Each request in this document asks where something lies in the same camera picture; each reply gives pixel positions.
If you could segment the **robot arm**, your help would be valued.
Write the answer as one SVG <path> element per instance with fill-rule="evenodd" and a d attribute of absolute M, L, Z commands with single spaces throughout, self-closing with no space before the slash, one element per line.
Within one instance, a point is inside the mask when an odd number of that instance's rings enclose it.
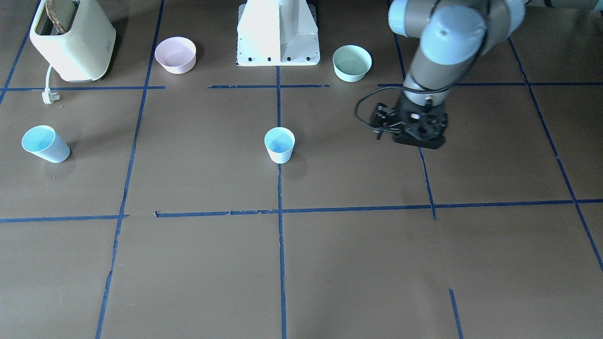
<path fill-rule="evenodd" d="M 525 17 L 522 0 L 394 0 L 388 23 L 419 39 L 403 83 L 415 105 L 441 105 L 473 64 L 510 36 Z"/>

